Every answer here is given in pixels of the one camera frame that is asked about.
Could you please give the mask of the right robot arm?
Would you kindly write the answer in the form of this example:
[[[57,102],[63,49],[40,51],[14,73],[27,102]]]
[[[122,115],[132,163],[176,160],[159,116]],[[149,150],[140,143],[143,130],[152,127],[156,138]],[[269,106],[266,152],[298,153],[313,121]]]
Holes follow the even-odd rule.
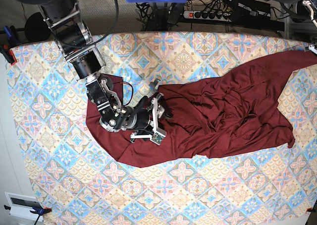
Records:
[[[163,94],[158,93],[148,104],[144,96],[136,106],[124,105],[114,91],[114,81],[103,74],[105,66],[97,42],[81,18],[77,0],[17,0],[37,5],[40,14],[65,60],[72,64],[80,79],[85,80],[89,100],[96,104],[101,115],[100,125],[109,132],[131,130],[131,142],[135,139],[150,140],[159,145],[166,137],[166,131],[159,126],[163,116],[172,117],[166,106],[162,106]],[[114,0],[115,19],[119,8]]]

